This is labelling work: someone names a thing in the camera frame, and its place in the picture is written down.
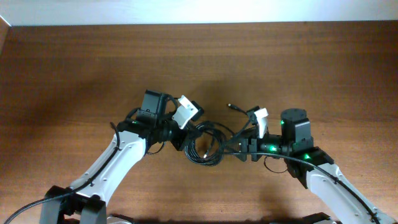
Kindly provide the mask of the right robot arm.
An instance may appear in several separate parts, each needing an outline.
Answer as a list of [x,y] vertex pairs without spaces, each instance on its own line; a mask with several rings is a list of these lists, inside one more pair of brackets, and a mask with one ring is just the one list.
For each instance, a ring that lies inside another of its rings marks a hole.
[[314,145],[307,112],[299,108],[280,114],[281,134],[271,134],[268,111],[247,110],[251,128],[243,127],[223,144],[223,153],[245,161],[260,157],[283,159],[289,174],[316,195],[341,223],[397,223],[371,203],[344,176],[334,160]]

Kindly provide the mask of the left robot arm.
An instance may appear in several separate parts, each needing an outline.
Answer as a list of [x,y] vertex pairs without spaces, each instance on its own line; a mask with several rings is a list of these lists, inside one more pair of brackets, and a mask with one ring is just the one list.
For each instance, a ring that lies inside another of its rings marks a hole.
[[118,185],[149,148],[171,142],[181,150],[189,135],[187,124],[203,108],[187,97],[147,90],[141,107],[115,125],[114,137],[94,164],[69,187],[53,186],[45,195],[41,223],[132,223],[132,218],[107,215],[106,207]]

